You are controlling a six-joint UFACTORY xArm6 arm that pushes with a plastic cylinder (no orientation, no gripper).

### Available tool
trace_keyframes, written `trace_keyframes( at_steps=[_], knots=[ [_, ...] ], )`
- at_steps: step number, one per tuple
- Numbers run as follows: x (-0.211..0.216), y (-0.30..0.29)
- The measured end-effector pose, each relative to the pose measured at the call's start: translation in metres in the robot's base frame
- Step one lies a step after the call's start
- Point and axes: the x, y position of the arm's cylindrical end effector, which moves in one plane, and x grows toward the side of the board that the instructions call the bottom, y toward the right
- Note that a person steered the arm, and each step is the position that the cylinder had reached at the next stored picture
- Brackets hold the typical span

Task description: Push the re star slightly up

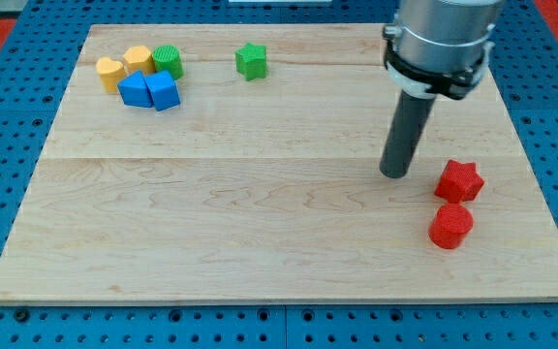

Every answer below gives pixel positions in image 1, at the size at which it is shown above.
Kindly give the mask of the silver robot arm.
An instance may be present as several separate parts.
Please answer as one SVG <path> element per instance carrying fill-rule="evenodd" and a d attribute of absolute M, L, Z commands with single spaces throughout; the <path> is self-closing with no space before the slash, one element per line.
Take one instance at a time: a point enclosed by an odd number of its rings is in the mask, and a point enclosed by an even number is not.
<path fill-rule="evenodd" d="M 407 174 L 439 95 L 464 99 L 480 83 L 503 0 L 403 0 L 384 26 L 384 66 L 401 94 L 379 169 Z"/>

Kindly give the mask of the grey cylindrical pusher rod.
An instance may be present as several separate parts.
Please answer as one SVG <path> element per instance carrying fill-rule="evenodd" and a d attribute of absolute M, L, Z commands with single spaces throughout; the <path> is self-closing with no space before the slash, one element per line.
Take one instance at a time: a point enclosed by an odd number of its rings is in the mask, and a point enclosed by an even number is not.
<path fill-rule="evenodd" d="M 401 92 L 379 164 L 383 175 L 401 178 L 407 174 L 434 102 L 434 98 Z"/>

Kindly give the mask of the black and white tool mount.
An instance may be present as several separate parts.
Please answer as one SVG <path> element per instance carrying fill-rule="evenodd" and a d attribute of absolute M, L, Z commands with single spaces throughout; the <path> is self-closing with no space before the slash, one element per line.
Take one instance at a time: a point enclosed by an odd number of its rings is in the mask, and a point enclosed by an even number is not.
<path fill-rule="evenodd" d="M 483 36 L 473 42 L 447 44 L 425 39 L 406 26 L 387 24 L 384 66 L 403 92 L 419 99 L 444 95 L 462 100 L 488 70 L 494 43 Z"/>

